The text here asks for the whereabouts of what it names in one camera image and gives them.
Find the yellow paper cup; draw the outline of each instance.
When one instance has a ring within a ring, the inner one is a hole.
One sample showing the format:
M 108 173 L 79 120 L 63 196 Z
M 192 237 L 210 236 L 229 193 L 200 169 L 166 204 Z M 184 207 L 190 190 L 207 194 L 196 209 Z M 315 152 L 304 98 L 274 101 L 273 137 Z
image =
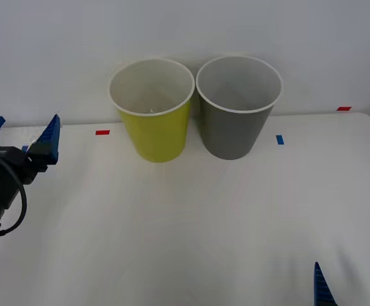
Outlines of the yellow paper cup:
M 195 79 L 169 59 L 147 59 L 120 69 L 110 95 L 131 141 L 144 159 L 170 161 L 185 147 Z

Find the tape marker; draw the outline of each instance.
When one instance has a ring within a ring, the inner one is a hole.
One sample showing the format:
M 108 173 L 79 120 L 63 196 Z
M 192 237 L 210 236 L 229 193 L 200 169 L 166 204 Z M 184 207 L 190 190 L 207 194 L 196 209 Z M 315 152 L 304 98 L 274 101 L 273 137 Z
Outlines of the tape marker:
M 285 141 L 283 140 L 282 135 L 276 135 L 276 138 L 277 138 L 277 144 L 279 144 L 279 145 L 284 145 L 285 144 Z
M 110 130 L 109 129 L 104 129 L 104 130 L 96 131 L 96 135 L 109 135 L 109 134 L 110 134 Z
M 339 111 L 339 112 L 347 112 L 351 108 L 352 108 L 352 106 L 340 106 L 339 108 L 337 108 L 337 111 Z

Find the black cable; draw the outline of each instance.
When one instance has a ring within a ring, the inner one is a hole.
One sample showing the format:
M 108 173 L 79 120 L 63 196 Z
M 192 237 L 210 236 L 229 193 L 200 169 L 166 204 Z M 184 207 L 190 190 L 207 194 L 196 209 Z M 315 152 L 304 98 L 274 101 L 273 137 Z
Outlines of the black cable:
M 4 236 L 4 235 L 10 233 L 15 228 L 17 228 L 18 226 L 20 226 L 20 224 L 22 223 L 22 221 L 25 219 L 26 208 L 27 208 L 27 201 L 26 201 L 26 192 L 25 192 L 24 185 L 21 183 L 20 179 L 18 178 L 18 175 L 15 173 L 15 171 L 13 171 L 13 169 L 11 168 L 11 166 L 6 161 L 4 161 L 1 158 L 0 158 L 0 165 L 11 175 L 11 177 L 15 181 L 16 185 L 19 188 L 20 197 L 22 199 L 22 210 L 20 211 L 20 216 L 19 216 L 18 220 L 10 228 L 8 228 L 8 229 L 2 229 L 0 231 L 0 237 L 1 237 L 1 236 Z

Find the gray paper cup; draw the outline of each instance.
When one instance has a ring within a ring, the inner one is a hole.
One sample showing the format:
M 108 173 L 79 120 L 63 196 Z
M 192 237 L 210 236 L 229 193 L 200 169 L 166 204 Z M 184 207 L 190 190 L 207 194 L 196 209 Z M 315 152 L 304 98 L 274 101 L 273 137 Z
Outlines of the gray paper cup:
M 204 64 L 196 76 L 203 144 L 221 159 L 251 150 L 273 106 L 283 97 L 283 80 L 266 62 L 224 56 Z

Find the white wall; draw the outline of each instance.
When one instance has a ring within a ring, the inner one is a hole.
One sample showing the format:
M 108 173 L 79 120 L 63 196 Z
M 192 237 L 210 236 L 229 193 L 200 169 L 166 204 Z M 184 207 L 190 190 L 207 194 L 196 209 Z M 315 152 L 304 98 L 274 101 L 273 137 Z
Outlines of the white wall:
M 0 0 L 0 115 L 9 124 L 110 122 L 122 61 L 191 66 L 247 52 L 280 70 L 273 114 L 370 113 L 370 0 Z

